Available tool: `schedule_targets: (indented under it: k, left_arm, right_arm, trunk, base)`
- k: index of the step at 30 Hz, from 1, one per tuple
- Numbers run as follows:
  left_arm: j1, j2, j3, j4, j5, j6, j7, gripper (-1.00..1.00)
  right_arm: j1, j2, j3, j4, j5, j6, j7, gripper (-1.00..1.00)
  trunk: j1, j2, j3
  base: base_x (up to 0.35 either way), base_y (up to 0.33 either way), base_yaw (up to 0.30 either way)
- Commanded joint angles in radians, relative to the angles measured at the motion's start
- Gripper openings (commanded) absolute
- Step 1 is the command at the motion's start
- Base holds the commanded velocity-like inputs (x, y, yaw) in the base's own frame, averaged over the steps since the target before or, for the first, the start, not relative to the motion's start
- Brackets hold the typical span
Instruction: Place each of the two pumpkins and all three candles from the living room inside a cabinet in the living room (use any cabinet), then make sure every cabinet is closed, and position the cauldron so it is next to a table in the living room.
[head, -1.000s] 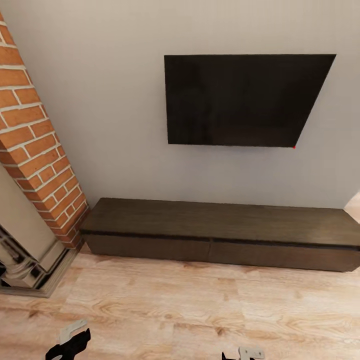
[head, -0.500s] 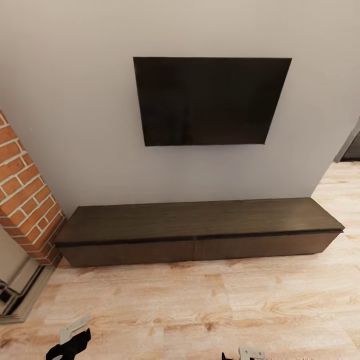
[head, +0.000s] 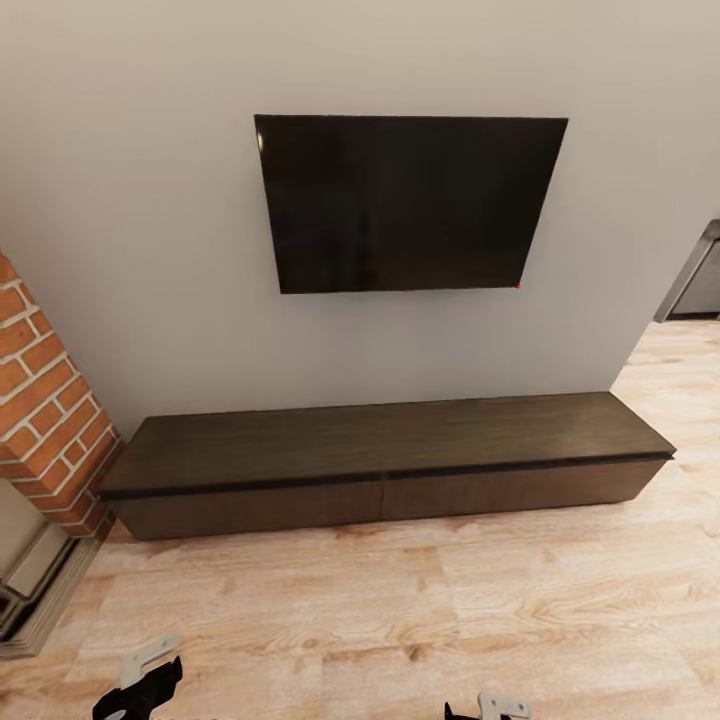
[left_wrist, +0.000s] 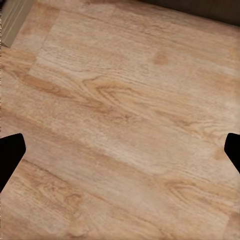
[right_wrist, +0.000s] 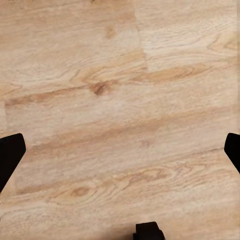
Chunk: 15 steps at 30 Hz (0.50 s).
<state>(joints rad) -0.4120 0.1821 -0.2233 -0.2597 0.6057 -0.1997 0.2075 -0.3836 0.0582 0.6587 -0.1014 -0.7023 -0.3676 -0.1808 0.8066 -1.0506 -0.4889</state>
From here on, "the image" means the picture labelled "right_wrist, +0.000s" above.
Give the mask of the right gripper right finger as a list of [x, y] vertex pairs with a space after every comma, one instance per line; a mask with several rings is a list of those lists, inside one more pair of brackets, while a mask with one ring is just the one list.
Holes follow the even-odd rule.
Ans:
[[240, 173], [240, 135], [228, 133], [224, 151]]

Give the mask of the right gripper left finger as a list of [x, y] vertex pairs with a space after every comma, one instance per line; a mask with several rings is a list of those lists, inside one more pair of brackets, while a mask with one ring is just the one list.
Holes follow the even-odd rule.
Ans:
[[0, 138], [0, 193], [26, 153], [22, 133]]

